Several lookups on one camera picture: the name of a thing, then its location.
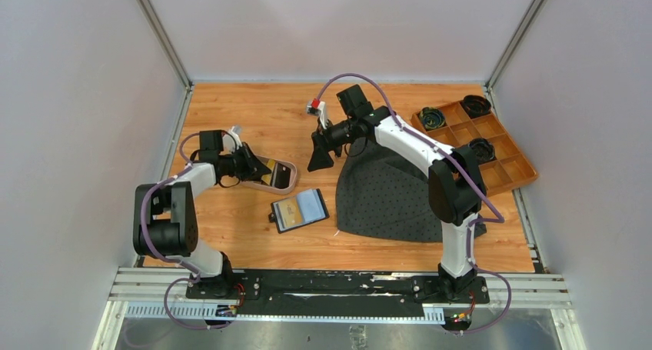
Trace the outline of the gold credit card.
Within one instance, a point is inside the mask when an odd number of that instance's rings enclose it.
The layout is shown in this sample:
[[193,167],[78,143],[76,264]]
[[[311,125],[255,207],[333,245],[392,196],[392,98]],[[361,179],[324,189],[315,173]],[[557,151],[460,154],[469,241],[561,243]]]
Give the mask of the gold credit card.
[[268,168],[269,172],[261,176],[261,182],[265,185],[272,186],[277,162],[274,159],[269,158],[266,161],[265,166]]
[[295,197],[284,198],[272,204],[278,229],[281,232],[298,227],[304,223],[299,203]]

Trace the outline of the pink oval tray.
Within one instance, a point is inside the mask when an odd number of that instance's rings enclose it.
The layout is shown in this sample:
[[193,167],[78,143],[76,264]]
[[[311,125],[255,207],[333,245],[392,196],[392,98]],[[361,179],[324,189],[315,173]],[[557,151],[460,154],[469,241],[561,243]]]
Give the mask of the pink oval tray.
[[263,156],[258,158],[271,170],[271,174],[263,175],[254,181],[242,182],[243,187],[276,195],[287,195],[294,190],[299,177],[294,163]]

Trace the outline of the black leather card holder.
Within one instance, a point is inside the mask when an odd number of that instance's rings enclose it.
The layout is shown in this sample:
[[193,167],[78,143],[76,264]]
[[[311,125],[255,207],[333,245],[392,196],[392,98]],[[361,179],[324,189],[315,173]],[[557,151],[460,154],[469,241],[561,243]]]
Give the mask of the black leather card holder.
[[270,223],[279,234],[293,231],[330,218],[319,188],[312,188],[270,204]]

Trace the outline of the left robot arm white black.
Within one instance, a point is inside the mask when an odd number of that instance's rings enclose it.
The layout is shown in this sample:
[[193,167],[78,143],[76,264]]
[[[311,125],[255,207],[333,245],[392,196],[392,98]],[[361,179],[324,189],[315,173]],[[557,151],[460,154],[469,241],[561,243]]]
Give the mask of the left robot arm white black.
[[196,132],[199,146],[190,155],[184,151],[185,141],[178,147],[185,163],[180,172],[135,190],[136,253],[189,270],[190,283],[205,285],[216,298],[242,294],[244,286],[237,282],[227,255],[200,239],[195,199],[220,185],[223,177],[246,182],[271,174],[240,133],[237,125]]

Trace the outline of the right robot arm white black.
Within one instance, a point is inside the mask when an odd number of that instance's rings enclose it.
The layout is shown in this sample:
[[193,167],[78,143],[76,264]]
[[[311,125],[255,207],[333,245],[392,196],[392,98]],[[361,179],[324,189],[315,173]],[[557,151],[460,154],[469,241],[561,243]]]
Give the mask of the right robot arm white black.
[[402,119],[390,103],[375,108],[359,85],[339,92],[337,98],[346,115],[339,123],[329,120],[327,105],[320,98],[306,104],[306,113],[318,119],[311,134],[308,171],[333,167],[331,156],[359,138],[388,148],[417,167],[427,177],[428,203],[441,221],[443,255],[437,277],[430,285],[419,284],[415,297],[423,300],[438,295],[449,302],[469,297],[478,274],[473,253],[475,225],[486,195],[474,151],[467,145],[439,144]]

